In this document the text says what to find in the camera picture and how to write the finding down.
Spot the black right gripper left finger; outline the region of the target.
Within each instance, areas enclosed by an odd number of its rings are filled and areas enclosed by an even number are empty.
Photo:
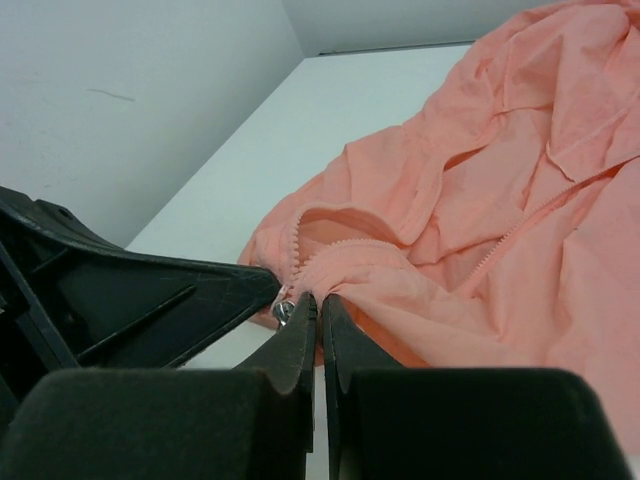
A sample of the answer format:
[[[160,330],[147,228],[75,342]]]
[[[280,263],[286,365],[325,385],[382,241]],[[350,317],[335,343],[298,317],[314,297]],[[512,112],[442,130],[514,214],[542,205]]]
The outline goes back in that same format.
[[[5,479],[301,479],[313,449],[318,309],[228,370],[45,376],[2,440]]]

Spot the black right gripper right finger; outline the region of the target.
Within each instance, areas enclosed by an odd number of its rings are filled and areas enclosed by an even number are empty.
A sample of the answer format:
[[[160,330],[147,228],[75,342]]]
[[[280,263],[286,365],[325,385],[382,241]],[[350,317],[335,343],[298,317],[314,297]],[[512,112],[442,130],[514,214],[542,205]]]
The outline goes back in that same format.
[[[333,479],[629,479],[595,392],[547,368],[407,368],[322,305]]]

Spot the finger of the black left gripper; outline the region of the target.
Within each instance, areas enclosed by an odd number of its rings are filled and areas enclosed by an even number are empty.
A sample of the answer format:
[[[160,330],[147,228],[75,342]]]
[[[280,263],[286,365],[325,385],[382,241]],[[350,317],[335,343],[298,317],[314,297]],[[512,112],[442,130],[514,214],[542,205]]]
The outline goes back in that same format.
[[[1,192],[1,396],[65,368],[177,367],[271,304],[262,268],[133,253]]]

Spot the silver zipper pull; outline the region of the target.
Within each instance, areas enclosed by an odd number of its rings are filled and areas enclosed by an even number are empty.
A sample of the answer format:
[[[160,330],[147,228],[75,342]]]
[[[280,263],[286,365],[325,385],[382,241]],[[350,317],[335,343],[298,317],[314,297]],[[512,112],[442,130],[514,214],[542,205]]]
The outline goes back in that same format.
[[[295,311],[296,305],[291,300],[279,300],[272,305],[271,313],[274,319],[277,321],[277,328],[281,329],[285,327],[291,315]]]

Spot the pink hooded zip jacket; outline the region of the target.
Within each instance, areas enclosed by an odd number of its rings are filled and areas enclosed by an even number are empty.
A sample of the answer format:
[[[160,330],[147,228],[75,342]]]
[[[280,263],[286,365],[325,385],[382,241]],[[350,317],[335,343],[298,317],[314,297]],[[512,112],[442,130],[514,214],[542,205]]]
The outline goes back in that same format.
[[[283,300],[341,296],[403,365],[572,371],[637,451],[638,3],[516,15],[280,201],[239,260]]]

